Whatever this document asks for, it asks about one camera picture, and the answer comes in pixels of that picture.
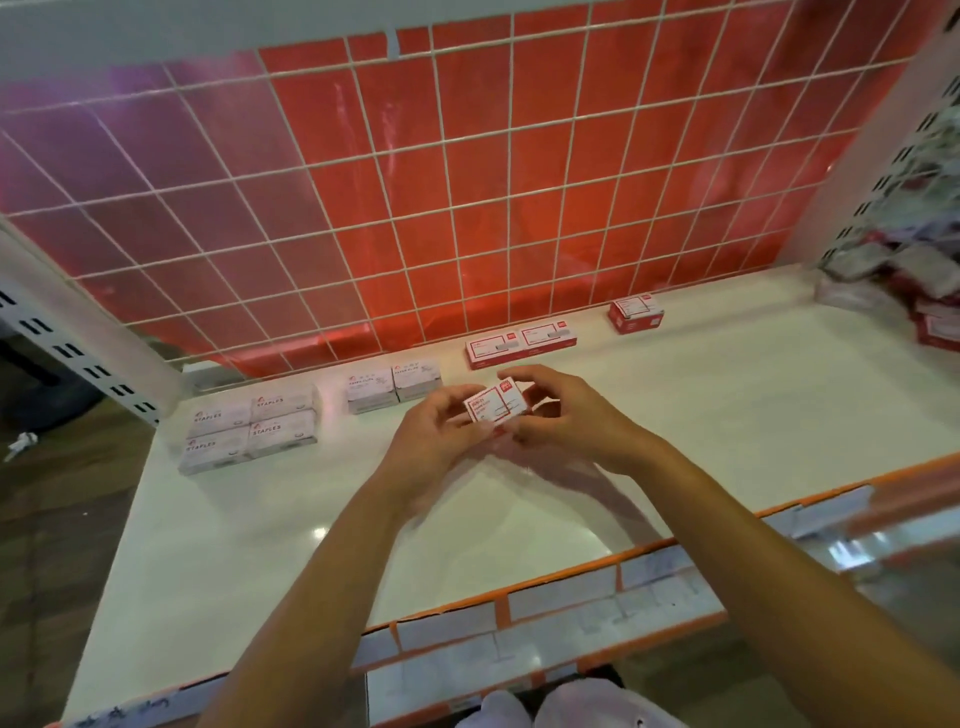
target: white box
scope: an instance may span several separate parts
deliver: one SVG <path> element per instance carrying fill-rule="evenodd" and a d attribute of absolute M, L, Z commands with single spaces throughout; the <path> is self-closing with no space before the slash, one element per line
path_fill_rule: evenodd
<path fill-rule="evenodd" d="M 347 406 L 354 415 L 398 402 L 394 375 L 389 369 L 354 375 L 347 380 Z"/>
<path fill-rule="evenodd" d="M 249 427 L 237 427 L 211 435 L 187 438 L 183 457 L 180 459 L 180 473 L 193 475 L 249 460 L 249 431 Z"/>
<path fill-rule="evenodd" d="M 317 442 L 317 413 L 304 409 L 272 420 L 250 425 L 247 453 L 250 457 L 266 457 L 301 445 Z"/>
<path fill-rule="evenodd" d="M 411 361 L 393 368 L 396 396 L 400 401 L 418 400 L 426 397 L 437 387 L 443 386 L 440 364 L 436 359 Z"/>
<path fill-rule="evenodd" d="M 464 402 L 464 405 L 474 422 L 484 420 L 492 423 L 503 423 L 529 411 L 527 401 L 523 398 L 520 388 L 509 377 L 493 387 L 473 395 Z"/>
<path fill-rule="evenodd" d="M 250 424 L 250 400 L 210 405 L 193 413 L 186 436 L 201 437 L 211 432 L 223 432 Z"/>
<path fill-rule="evenodd" d="M 313 384 L 277 384 L 267 394 L 253 400 L 250 421 L 272 420 L 305 409 L 320 411 L 320 394 Z"/>

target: white pants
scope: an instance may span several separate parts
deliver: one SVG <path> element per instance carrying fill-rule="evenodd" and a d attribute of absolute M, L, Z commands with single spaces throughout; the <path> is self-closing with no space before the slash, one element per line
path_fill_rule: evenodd
<path fill-rule="evenodd" d="M 563 683 L 546 696 L 531 721 L 523 705 L 506 691 L 491 692 L 479 713 L 457 728 L 686 728 L 662 708 L 610 680 L 585 678 Z"/>

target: finger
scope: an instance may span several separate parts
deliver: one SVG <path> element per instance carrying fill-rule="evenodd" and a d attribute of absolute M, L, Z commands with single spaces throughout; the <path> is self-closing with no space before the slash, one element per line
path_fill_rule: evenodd
<path fill-rule="evenodd" d="M 523 390 L 523 398 L 527 402 L 527 406 L 533 409 L 542 401 L 546 400 L 548 397 L 551 397 L 550 393 L 547 392 L 539 384 L 534 384 L 532 387 L 527 387 Z"/>
<path fill-rule="evenodd" d="M 496 375 L 501 379 L 511 376 L 516 379 L 516 381 L 532 381 L 556 399 L 560 398 L 560 392 L 564 388 L 564 380 L 567 377 L 567 375 L 558 372 L 556 369 L 544 367 L 542 364 L 530 364 L 525 367 L 501 369 Z"/>
<path fill-rule="evenodd" d="M 483 392 L 483 384 L 451 384 L 433 390 L 423 401 L 423 408 L 433 417 L 445 415 L 455 405 L 463 404 L 464 400 Z"/>
<path fill-rule="evenodd" d="M 491 422 L 471 423 L 463 427 L 457 427 L 446 433 L 444 438 L 451 447 L 450 455 L 457 457 L 463 454 L 474 445 L 478 445 L 490 437 L 495 430 L 496 425 Z"/>
<path fill-rule="evenodd" d="M 503 428 L 528 443 L 547 443 L 556 439 L 560 420 L 535 415 L 521 415 L 503 424 Z"/>
<path fill-rule="evenodd" d="M 554 419 L 560 417 L 560 403 L 556 400 L 546 401 L 533 411 L 533 417 Z"/>

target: box on shelf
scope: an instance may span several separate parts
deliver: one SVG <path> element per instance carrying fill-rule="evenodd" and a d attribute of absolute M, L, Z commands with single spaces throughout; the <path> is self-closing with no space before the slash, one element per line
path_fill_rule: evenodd
<path fill-rule="evenodd" d="M 243 426 L 187 438 L 180 459 L 180 474 L 193 475 L 249 460 L 249 432 L 250 428 Z"/>
<path fill-rule="evenodd" d="M 503 423 L 530 408 L 516 382 L 507 377 L 464 402 L 474 422 Z"/>
<path fill-rule="evenodd" d="M 275 388 L 253 400 L 250 421 L 258 423 L 307 409 L 321 410 L 320 393 L 313 384 L 283 385 L 278 382 Z"/>
<path fill-rule="evenodd" d="M 186 436 L 202 437 L 213 432 L 223 432 L 250 424 L 250 400 L 228 402 L 221 405 L 210 405 L 198 409 L 190 421 L 190 429 Z"/>
<path fill-rule="evenodd" d="M 524 356 L 552 352 L 556 349 L 576 346 L 577 335 L 567 325 L 566 319 L 548 321 L 546 324 L 537 324 L 534 327 L 520 330 L 520 342 L 523 344 Z"/>
<path fill-rule="evenodd" d="M 467 364 L 471 369 L 495 367 L 526 356 L 524 349 L 516 331 L 503 331 L 467 341 Z"/>
<path fill-rule="evenodd" d="M 398 402 L 394 375 L 389 369 L 354 375 L 347 380 L 347 406 L 354 415 Z"/>
<path fill-rule="evenodd" d="M 250 425 L 247 454 L 265 457 L 301 445 L 317 442 L 317 413 L 303 409 L 283 417 L 262 420 Z"/>
<path fill-rule="evenodd" d="M 397 364 L 393 368 L 393 375 L 396 396 L 400 401 L 426 397 L 444 384 L 440 377 L 440 364 L 436 359 Z"/>
<path fill-rule="evenodd" d="M 663 320 L 663 307 L 649 293 L 611 302 L 607 317 L 617 333 L 633 333 L 656 328 Z"/>

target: hand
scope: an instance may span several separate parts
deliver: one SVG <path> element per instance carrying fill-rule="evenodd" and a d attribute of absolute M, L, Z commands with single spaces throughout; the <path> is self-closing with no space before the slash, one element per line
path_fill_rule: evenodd
<path fill-rule="evenodd" d="M 511 367 L 497 372 L 497 376 L 534 382 L 523 393 L 533 414 L 503 425 L 521 443 L 558 445 L 592 460 L 604 470 L 621 474 L 633 474 L 651 449 L 668 447 L 578 376 L 565 375 L 542 364 Z"/>
<path fill-rule="evenodd" d="M 484 389 L 480 384 L 441 387 L 403 416 L 371 481 L 396 499 L 404 517 L 428 511 L 457 458 L 493 432 L 492 423 L 472 423 L 464 408 L 464 400 Z"/>

